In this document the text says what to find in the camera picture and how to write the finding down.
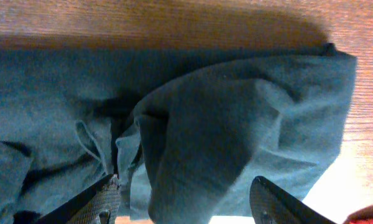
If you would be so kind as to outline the black Nike t-shirt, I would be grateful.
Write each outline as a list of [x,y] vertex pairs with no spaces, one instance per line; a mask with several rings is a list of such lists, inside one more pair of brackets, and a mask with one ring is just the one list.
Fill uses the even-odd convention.
[[108,174],[118,215],[250,216],[262,175],[303,199],[340,152],[357,60],[295,50],[0,50],[0,223]]

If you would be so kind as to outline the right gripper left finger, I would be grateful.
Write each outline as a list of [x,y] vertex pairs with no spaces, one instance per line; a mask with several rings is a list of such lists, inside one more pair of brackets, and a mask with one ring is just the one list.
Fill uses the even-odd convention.
[[35,224],[115,224],[121,204],[118,176],[103,177]]

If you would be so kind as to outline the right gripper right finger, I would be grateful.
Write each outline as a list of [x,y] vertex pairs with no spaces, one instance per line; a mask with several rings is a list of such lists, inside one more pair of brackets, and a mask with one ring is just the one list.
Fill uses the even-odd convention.
[[249,203],[256,224],[335,224],[263,176],[252,181]]

